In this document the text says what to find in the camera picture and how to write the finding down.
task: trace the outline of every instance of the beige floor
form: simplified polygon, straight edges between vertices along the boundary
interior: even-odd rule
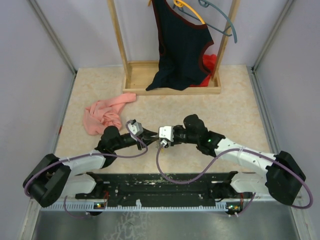
[[[124,107],[122,122],[136,119],[143,127],[157,131],[159,126],[183,124],[190,114],[197,114],[206,127],[227,138],[259,151],[269,147],[246,66],[223,65],[219,70],[222,92],[218,95],[138,96],[137,101]],[[70,157],[95,148],[99,135],[87,135],[83,124],[84,109],[93,102],[121,94],[124,71],[122,67],[81,68],[78,71],[56,155]],[[118,158],[103,173],[157,173],[156,144],[149,152],[135,159]],[[117,151],[122,155],[138,153],[135,146]],[[202,171],[211,157],[201,154],[195,146],[181,144],[160,154],[160,165],[168,173]],[[243,171],[228,161],[217,160],[209,172]]]

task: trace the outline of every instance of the metal pole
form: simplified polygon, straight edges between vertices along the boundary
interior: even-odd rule
[[[257,60],[255,61],[254,63],[254,66],[252,68],[252,72],[255,73],[257,71],[257,68],[259,67],[262,59],[264,58],[264,56],[266,55],[266,52],[269,50],[270,46],[271,46],[271,43],[273,42],[273,39],[275,38],[275,35],[279,32],[279,29],[285,19],[285,17],[288,15],[289,11],[291,10],[294,2],[296,0],[288,0],[278,18],[278,20],[276,21],[268,39],[266,40],[264,46],[263,46],[263,49],[262,51],[260,52]]]
[[[65,62],[65,64],[67,64],[67,66],[69,67],[70,71],[73,74],[77,74],[77,70],[76,70],[74,64],[72,63],[69,55],[67,54],[66,49],[64,48],[62,43],[59,41],[55,31],[51,27],[50,23],[48,22],[46,16],[42,12],[42,10],[41,10],[39,4],[37,3],[37,1],[36,0],[27,0],[27,1],[29,2],[31,8],[34,10],[34,13],[38,17],[38,19],[41,22],[42,26],[44,27],[45,31],[48,33],[53,45],[56,47],[58,53],[62,57],[62,59]]]

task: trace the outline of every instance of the white wall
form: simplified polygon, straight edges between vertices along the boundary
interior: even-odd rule
[[[320,238],[319,9],[319,0],[295,2],[258,77],[280,147],[293,155],[313,193],[309,213]]]
[[[15,240],[23,181],[52,148],[72,74],[26,0],[0,2],[0,238]]]
[[[214,8],[203,8],[196,0],[187,0],[208,23],[223,29],[226,21]],[[212,0],[227,15],[231,0]],[[76,68],[121,64],[107,0],[38,0]],[[152,6],[148,0],[115,0],[122,37],[129,60],[157,60],[158,33]],[[223,64],[253,66],[286,0],[241,0],[234,22],[238,43],[231,38]],[[215,45],[208,53],[217,53],[222,34],[211,30]]]

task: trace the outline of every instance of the yellow hanger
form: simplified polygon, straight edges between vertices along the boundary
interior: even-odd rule
[[[184,1],[182,1],[182,0],[173,0],[173,3],[179,8],[182,8],[182,7],[186,6],[188,9],[190,9],[197,16],[197,18],[200,20],[200,22],[202,24],[206,24],[205,21],[202,19],[202,17],[190,5],[188,5]]]

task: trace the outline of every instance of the wooden clothes rack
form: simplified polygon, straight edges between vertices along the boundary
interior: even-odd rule
[[[183,91],[174,90],[171,88],[161,87],[154,90],[146,91],[146,88],[152,83],[154,76],[158,72],[158,61],[129,61],[127,60],[125,46],[121,35],[117,11],[114,0],[107,0],[110,16],[113,23],[113,28],[116,40],[119,46],[119,51],[124,67],[124,81],[122,91],[124,93],[136,93],[137,95],[205,95],[205,94],[219,94],[221,92],[221,83],[219,77],[219,67],[223,59],[225,49],[229,37],[222,36],[219,51],[217,54],[216,63],[214,66],[212,77],[210,78],[209,85],[206,87],[188,87]],[[234,22],[240,0],[232,0],[228,17]]]

